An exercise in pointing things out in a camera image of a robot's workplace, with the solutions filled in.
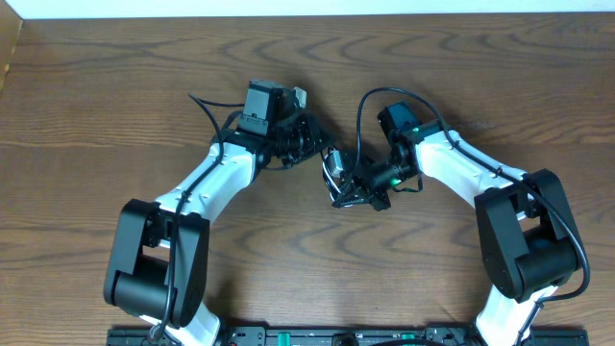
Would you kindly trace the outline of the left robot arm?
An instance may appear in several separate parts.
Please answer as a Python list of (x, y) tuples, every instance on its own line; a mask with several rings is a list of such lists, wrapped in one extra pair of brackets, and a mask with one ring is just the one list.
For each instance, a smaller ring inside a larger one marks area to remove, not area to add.
[(253, 80), (245, 101), (230, 108), (225, 123), (212, 124), (206, 158), (181, 183), (119, 213), (104, 299), (151, 326), (112, 329), (108, 344), (214, 344), (221, 321), (204, 303), (210, 227), (272, 159), (290, 169), (334, 142), (297, 86)]

